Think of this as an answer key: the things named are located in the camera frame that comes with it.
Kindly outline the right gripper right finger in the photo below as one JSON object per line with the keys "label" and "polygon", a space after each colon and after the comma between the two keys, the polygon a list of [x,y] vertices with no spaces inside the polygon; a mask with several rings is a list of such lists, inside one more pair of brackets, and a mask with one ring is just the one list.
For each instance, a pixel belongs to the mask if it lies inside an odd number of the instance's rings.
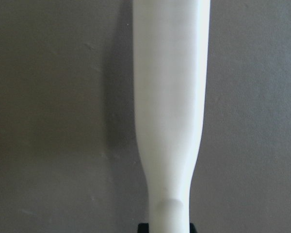
{"label": "right gripper right finger", "polygon": [[193,223],[190,223],[190,231],[189,233],[197,233],[197,229]]}

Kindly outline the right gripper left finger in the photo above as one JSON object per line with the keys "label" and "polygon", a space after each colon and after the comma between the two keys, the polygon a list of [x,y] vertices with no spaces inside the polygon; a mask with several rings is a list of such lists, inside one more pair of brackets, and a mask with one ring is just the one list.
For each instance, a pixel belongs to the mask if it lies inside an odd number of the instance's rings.
{"label": "right gripper left finger", "polygon": [[149,233],[149,224],[139,223],[137,226],[137,233]]}

